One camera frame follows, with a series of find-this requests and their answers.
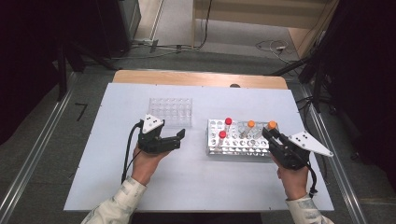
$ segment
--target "hand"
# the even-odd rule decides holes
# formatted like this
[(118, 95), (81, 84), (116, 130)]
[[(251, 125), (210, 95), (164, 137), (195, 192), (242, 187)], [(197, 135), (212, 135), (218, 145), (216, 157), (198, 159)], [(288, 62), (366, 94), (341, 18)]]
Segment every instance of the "hand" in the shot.
[(134, 148), (134, 156), (139, 153), (134, 158), (134, 165), (132, 170), (132, 178), (135, 179), (140, 184), (146, 186), (151, 179), (151, 176), (154, 174), (155, 170), (157, 169), (158, 164), (160, 161), (167, 156), (170, 151), (163, 152), (160, 154), (148, 154), (136, 145)]
[(292, 201), (303, 198), (306, 195), (308, 167), (305, 166), (297, 171), (289, 170), (284, 168), (272, 154), (271, 158), (278, 167), (277, 177), (282, 180), (288, 200)]

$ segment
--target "white bracket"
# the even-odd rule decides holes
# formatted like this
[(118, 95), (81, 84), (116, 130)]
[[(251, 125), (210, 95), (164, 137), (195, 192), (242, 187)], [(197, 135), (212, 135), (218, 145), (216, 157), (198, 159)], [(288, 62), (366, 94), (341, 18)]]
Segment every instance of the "white bracket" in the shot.
[(150, 114), (146, 114), (145, 120), (143, 123), (142, 133), (149, 133), (152, 130), (160, 127), (161, 125), (163, 125), (163, 120), (158, 119)]
[(323, 146), (314, 136), (312, 136), (307, 131), (291, 135), (289, 136), (289, 140), (296, 146), (305, 150), (316, 152), (323, 156), (333, 156), (332, 152), (330, 152), (329, 149)]

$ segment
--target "metal rail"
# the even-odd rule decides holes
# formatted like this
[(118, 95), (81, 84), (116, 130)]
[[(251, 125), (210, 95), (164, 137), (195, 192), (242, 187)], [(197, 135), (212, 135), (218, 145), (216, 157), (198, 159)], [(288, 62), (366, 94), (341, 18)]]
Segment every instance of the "metal rail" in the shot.
[(6, 192), (6, 196), (1, 202), (0, 206), (0, 223), (8, 223), (8, 220), (11, 217), (18, 200), (22, 196), (23, 191), (25, 190), (30, 180), (30, 177), (35, 170), (35, 167), (40, 161), (41, 155), (46, 149), (47, 143), (50, 140), (53, 131), (55, 130), (55, 127), (58, 124), (58, 121), (67, 106), (67, 103), (70, 99), (70, 96), (77, 81), (78, 74), (72, 73), (68, 81), (68, 92), (66, 93), (62, 101), (58, 102), (53, 108), (49, 119), (47, 120), (43, 130), (35, 141), (35, 144), (31, 152), (27, 156), (22, 168), (18, 172), (12, 184), (9, 186)]
[[(304, 97), (312, 95), (311, 90), (309, 90), (308, 86), (302, 85), (301, 87)], [(330, 138), (329, 133), (327, 132), (321, 114), (318, 114), (313, 107), (310, 107), (310, 114), (318, 130), (319, 138), (322, 144), (334, 154), (332, 158), (329, 158), (329, 163), (332, 167), (335, 179), (338, 183), (341, 193), (343, 194), (344, 201), (346, 202), (346, 207), (349, 210), (349, 214), (352, 218), (353, 223), (368, 223), (365, 215), (363, 214), (363, 211), (361, 210), (361, 205), (358, 198), (356, 197), (355, 191), (353, 190), (352, 185), (350, 184), (350, 181), (347, 177), (347, 173), (344, 170), (343, 164), (338, 159), (337, 151), (332, 143), (332, 139)]]

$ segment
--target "test tube rack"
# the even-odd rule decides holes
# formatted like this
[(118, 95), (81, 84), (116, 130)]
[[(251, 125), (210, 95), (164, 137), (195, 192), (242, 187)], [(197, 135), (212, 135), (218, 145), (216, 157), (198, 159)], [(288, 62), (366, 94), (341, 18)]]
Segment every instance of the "test tube rack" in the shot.
[(255, 122), (255, 126), (241, 138), (241, 133), (246, 129), (247, 121), (233, 120), (226, 137), (219, 145), (219, 132), (225, 130), (224, 119), (209, 119), (207, 121), (207, 151), (210, 155), (238, 155), (270, 158), (268, 141), (262, 136), (262, 128), (268, 122)]
[(150, 98), (148, 113), (164, 119), (164, 128), (191, 127), (191, 98)]

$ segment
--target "white tabletop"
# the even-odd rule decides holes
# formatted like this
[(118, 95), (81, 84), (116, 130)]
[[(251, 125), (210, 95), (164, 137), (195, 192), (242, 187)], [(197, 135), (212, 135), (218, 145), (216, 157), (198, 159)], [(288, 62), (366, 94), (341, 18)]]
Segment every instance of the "white tabletop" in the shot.
[[(291, 91), (111, 83), (107, 86), (64, 210), (92, 210), (117, 192), (129, 132), (148, 112), (149, 98), (192, 98), (192, 127), (186, 129), (181, 148), (161, 161), (138, 211), (260, 212), (288, 209), (274, 163), (210, 158), (205, 154), (205, 129), (208, 119), (231, 117), (257, 121), (273, 119), (285, 135), (300, 132), (304, 126)], [(165, 125), (162, 137), (174, 136), (179, 130)], [(132, 146), (138, 132), (136, 129)], [(311, 163), (318, 176), (315, 204), (320, 210), (333, 210), (312, 153)]]

